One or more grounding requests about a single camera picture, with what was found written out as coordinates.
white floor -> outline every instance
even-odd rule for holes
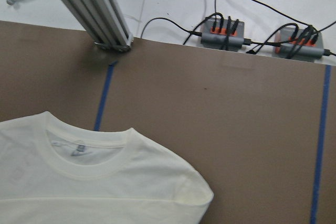
[[[24,0],[8,6],[0,3],[0,20],[69,28],[83,29],[60,0]],[[167,17],[186,29],[193,29],[205,16],[214,12],[214,0],[118,0],[130,30],[139,37],[144,24],[154,17]],[[281,12],[321,29],[336,20],[336,0],[260,0]],[[217,11],[225,17],[239,18],[245,22],[245,37],[253,41],[264,41],[276,28],[291,22],[279,14],[249,0],[217,0]],[[143,38],[181,44],[186,37],[184,31],[163,20],[153,21]],[[324,47],[336,52],[336,25],[323,31]],[[197,46],[198,39],[188,43]],[[261,55],[269,56],[271,47],[264,47]],[[336,66],[336,57],[322,57],[317,63]]]

crew neckline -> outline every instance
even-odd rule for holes
[[[130,128],[122,132],[98,132],[81,129],[67,124],[46,111],[35,116],[35,141],[41,156],[56,171],[78,179],[93,179],[110,175],[122,169],[132,158],[139,145],[137,132]],[[81,165],[66,160],[52,147],[47,131],[69,142],[85,141],[85,144],[100,148],[122,150],[108,160],[93,165]]]

blue object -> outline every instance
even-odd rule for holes
[[[117,63],[118,63],[118,61],[115,61],[112,64],[110,64],[109,68],[107,70],[105,84],[104,84],[104,88],[103,88],[103,93],[101,95],[99,109],[98,109],[98,113],[97,113],[96,123],[94,125],[95,126],[94,131],[99,131],[100,130],[100,123],[101,123],[101,119],[103,117],[105,102],[106,102],[106,98],[107,98],[107,95],[108,95],[108,92],[109,92],[110,83],[111,83],[111,80],[112,80],[113,69],[114,69],[114,66]]]
[[[317,216],[318,203],[319,203],[319,190],[320,190],[321,173],[322,173],[324,135],[326,131],[325,124],[327,122],[330,75],[331,75],[331,66],[326,65],[325,74],[324,74],[321,115],[320,115],[319,139],[318,139],[317,156],[316,156],[316,164],[315,164],[313,199],[312,199],[311,211],[310,211],[310,224],[316,224],[316,216]]]

blue tape strip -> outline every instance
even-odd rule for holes
[[[101,119],[103,117],[106,98],[107,98],[107,95],[109,93],[109,88],[110,88],[110,83],[111,83],[111,80],[112,80],[113,70],[114,70],[114,67],[117,63],[118,62],[115,61],[112,64],[110,64],[109,68],[107,70],[105,84],[104,84],[104,88],[103,88],[103,93],[102,93],[101,98],[100,98],[98,113],[97,113],[97,117],[96,117],[96,123],[95,123],[95,125],[94,125],[95,127],[93,129],[94,131],[99,131],[100,130]]]
[[[321,182],[321,173],[322,173],[324,136],[326,133],[325,124],[327,122],[330,75],[331,75],[331,66],[326,65],[325,74],[324,74],[321,115],[320,115],[319,139],[318,139],[317,156],[316,156],[316,164],[315,164],[313,199],[312,199],[311,211],[310,211],[310,224],[316,224],[316,216],[317,216],[317,210],[318,210],[318,204],[319,204],[319,191],[320,191],[320,182]]]

white t-shirt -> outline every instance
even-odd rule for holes
[[[0,223],[194,224],[212,198],[189,163],[133,128],[88,131],[49,112],[0,123]]]

